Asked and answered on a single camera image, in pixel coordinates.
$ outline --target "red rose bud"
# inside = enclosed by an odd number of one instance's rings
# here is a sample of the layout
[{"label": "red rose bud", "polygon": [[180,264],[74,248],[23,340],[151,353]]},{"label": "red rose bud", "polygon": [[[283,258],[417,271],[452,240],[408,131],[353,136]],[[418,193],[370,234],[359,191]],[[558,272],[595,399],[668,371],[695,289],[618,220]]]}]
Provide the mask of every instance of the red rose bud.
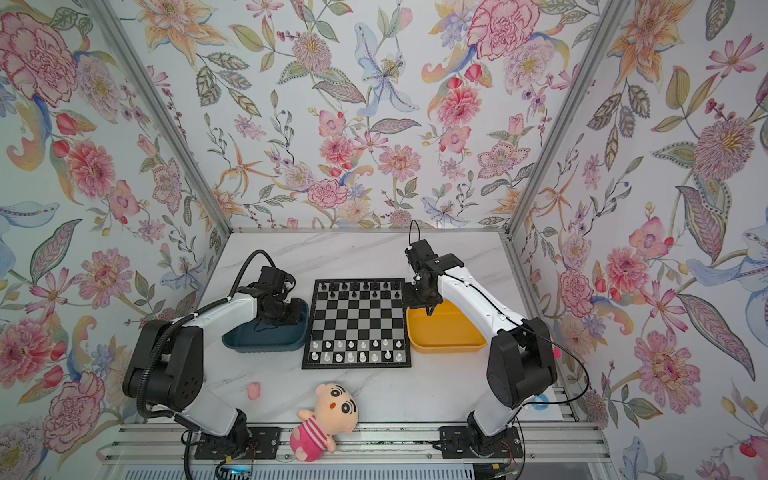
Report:
[{"label": "red rose bud", "polygon": [[61,368],[61,365],[57,365],[43,375],[43,383],[45,384],[45,388],[52,389],[58,385],[63,378],[64,370]]},{"label": "red rose bud", "polygon": [[597,280],[595,280],[594,289],[597,290],[599,293],[605,293],[605,291],[608,290],[608,287],[605,284],[605,278],[598,278]]},{"label": "red rose bud", "polygon": [[56,126],[62,135],[78,134],[78,122],[67,114],[59,114],[56,117]]},{"label": "red rose bud", "polygon": [[614,302],[619,303],[621,301],[621,294],[614,287],[611,287],[611,298]]},{"label": "red rose bud", "polygon": [[64,158],[69,153],[69,142],[64,140],[59,140],[58,142],[53,144],[53,155],[56,155],[56,157]]},{"label": "red rose bud", "polygon": [[482,67],[478,64],[474,64],[473,66],[467,68],[467,71],[464,72],[464,78],[466,78],[469,81],[475,81],[481,76],[482,76]]},{"label": "red rose bud", "polygon": [[51,351],[51,360],[55,362],[56,360],[60,359],[66,351],[67,343],[62,340],[61,342],[57,343],[55,347],[53,347],[53,350]]},{"label": "red rose bud", "polygon": [[754,458],[757,456],[757,452],[755,451],[754,448],[752,448],[752,445],[750,445],[749,443],[742,443],[741,445],[739,445],[739,451],[750,458]]}]

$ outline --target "yellow bin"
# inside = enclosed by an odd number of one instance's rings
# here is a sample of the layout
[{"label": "yellow bin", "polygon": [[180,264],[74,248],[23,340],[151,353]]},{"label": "yellow bin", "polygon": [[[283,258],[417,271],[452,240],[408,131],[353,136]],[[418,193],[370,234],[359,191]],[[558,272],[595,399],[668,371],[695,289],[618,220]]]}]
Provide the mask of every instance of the yellow bin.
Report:
[{"label": "yellow bin", "polygon": [[432,316],[426,309],[408,310],[408,337],[419,353],[470,353],[488,345],[456,305],[445,300]]}]

